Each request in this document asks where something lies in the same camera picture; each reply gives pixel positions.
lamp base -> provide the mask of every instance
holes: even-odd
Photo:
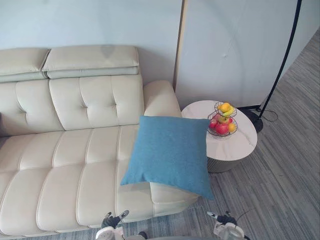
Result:
[[[264,128],[264,123],[257,114],[247,109],[240,109],[240,111],[243,112],[244,115],[248,117],[248,119],[250,119],[257,133],[259,133]]]

sofa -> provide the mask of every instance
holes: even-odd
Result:
[[[143,86],[137,49],[0,50],[0,239],[99,228],[183,211],[198,195],[120,185],[139,117],[181,117],[171,84]]]

throw pillow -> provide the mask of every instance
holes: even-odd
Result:
[[[213,199],[208,175],[208,119],[141,116],[121,185],[153,182]]]

round side table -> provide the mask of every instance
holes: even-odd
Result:
[[[207,119],[215,111],[217,101],[196,101],[182,110],[182,117],[189,119]],[[252,122],[240,110],[234,117],[237,131],[229,136],[214,136],[206,133],[206,155],[208,171],[221,173],[230,170],[250,155],[257,145],[257,132]]]

marble tabletop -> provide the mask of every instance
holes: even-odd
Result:
[[[217,101],[196,101],[182,110],[182,117],[190,119],[206,119],[215,111]],[[234,117],[238,129],[234,134],[220,137],[206,133],[206,155],[221,161],[235,161],[245,158],[257,145],[257,132],[252,122],[240,110]]]

